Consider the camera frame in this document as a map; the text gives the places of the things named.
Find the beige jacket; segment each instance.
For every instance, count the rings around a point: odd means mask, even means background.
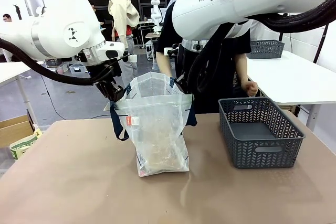
[[[114,19],[114,28],[117,30],[120,41],[128,48],[126,41],[126,26],[135,28],[139,24],[140,15],[132,5],[131,0],[109,0],[109,13]]]

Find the red label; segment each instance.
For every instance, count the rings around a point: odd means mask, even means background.
[[[126,125],[127,126],[132,126],[132,117],[131,116],[126,116]]]

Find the navy bag strap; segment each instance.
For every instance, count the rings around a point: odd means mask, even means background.
[[[170,78],[170,87],[173,88],[175,85],[176,79]],[[189,116],[187,119],[187,124],[185,126],[193,126],[195,127],[197,125],[197,120],[196,120],[196,114],[195,114],[195,106],[194,106],[194,96],[192,99],[190,111],[189,111]]]
[[[122,125],[120,123],[119,116],[115,111],[115,108],[114,108],[115,104],[116,104],[115,102],[112,102],[112,101],[110,102],[110,113],[111,113],[114,133],[115,133],[115,136],[117,137],[117,139],[119,139],[121,141],[125,141],[125,140],[129,139],[129,136],[128,136],[127,131],[125,130],[124,137],[120,138],[120,135],[121,135],[122,131],[124,130],[124,128],[122,127]]]

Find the black shirt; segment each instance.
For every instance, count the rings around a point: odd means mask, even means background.
[[[104,23],[103,25],[101,25],[101,27],[104,28],[105,27],[105,19],[104,19],[103,15],[100,12],[98,12],[98,11],[95,11],[95,15],[96,15],[97,20],[99,22],[103,22]]]
[[[181,36],[177,34],[173,26],[174,4],[167,9],[161,35],[156,46],[157,52],[164,53],[165,47],[172,47],[173,44],[182,42]],[[205,93],[195,95],[196,113],[218,113],[218,100],[234,96],[233,79],[236,72],[234,57],[250,52],[250,31],[238,38],[224,39],[217,71],[212,83]]]

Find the gray floor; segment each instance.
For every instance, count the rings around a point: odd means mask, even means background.
[[[138,76],[153,71],[153,62],[147,61],[145,51],[136,48],[138,54]],[[30,99],[39,125],[47,126],[62,120],[54,111],[41,76],[30,70],[24,76],[31,76],[29,80],[22,80],[24,89]],[[96,87],[82,87],[63,84],[44,78],[57,112],[66,119],[89,119],[98,115],[105,115],[103,111],[106,99]],[[120,77],[116,78],[123,86]],[[0,87],[0,121],[15,118],[26,113],[26,107],[16,82]]]

